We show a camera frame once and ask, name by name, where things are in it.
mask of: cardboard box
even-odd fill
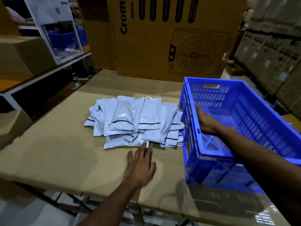
[[[300,60],[301,43],[291,40],[287,48],[280,49],[279,58],[276,58],[273,68],[271,68],[263,80],[267,89],[273,94],[276,93]]]
[[[267,11],[269,4],[272,0],[258,0],[257,5],[255,6],[252,19],[254,21],[260,21],[265,12]]]
[[[34,76],[56,67],[42,37],[0,36],[0,73]]]
[[[301,133],[301,121],[293,114],[287,114],[281,116],[288,124],[290,124],[297,132]]]
[[[32,124],[32,120],[21,111],[0,113],[0,150],[21,135]]]
[[[246,0],[107,0],[107,6],[119,74],[182,81],[184,76],[220,77]]]
[[[241,63],[243,63],[247,57],[248,49],[250,47],[250,44],[253,41],[253,37],[254,37],[253,33],[245,32],[237,50],[236,50],[234,57]]]
[[[278,60],[279,49],[285,48],[290,41],[266,36],[262,45],[262,51],[254,66],[254,75],[260,82],[264,82],[274,63]]]
[[[246,73],[246,71],[236,63],[228,63],[226,71],[231,76],[243,76]]]
[[[301,65],[285,79],[276,93],[278,100],[284,104],[296,117],[301,118]]]
[[[265,37],[265,35],[255,34],[252,38],[250,47],[246,52],[246,57],[243,63],[252,73],[254,73],[254,68],[256,66],[255,63],[263,50]]]
[[[77,0],[77,3],[95,66],[116,70],[107,0]]]

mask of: blue plastic crate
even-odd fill
[[[82,46],[88,44],[86,32],[84,29],[77,29],[79,40]],[[78,48],[74,32],[59,34],[58,30],[48,31],[49,39],[53,48]]]
[[[224,125],[301,165],[301,136],[243,81],[185,77],[179,107],[186,181],[264,193],[218,138],[201,133],[194,104]]]

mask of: cardboard sheet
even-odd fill
[[[181,90],[182,83],[121,77],[102,70],[0,151],[0,177],[70,194],[108,196],[122,180],[128,151],[137,147],[104,150],[105,137],[93,137],[93,127],[83,126],[89,116],[87,108],[95,105],[96,99],[118,95],[149,95],[178,103]],[[132,198],[142,207],[232,226],[259,225],[255,215],[267,209],[276,225],[288,225],[265,195],[187,186],[183,148],[150,145],[156,174]],[[246,198],[252,201],[240,201]]]

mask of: hand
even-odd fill
[[[130,182],[136,189],[145,186],[156,171],[156,163],[151,163],[152,148],[145,149],[146,142],[135,152],[133,159],[132,151],[128,153],[128,166],[124,173],[124,181]]]
[[[218,135],[218,132],[223,125],[210,115],[206,114],[197,104],[195,104],[195,109],[197,110],[202,133],[213,136]]]

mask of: pile of courier bags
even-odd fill
[[[144,141],[161,147],[182,146],[182,112],[178,104],[161,102],[161,98],[118,96],[96,100],[89,108],[91,116],[84,126],[93,126],[93,136],[105,136],[104,149],[141,146]]]

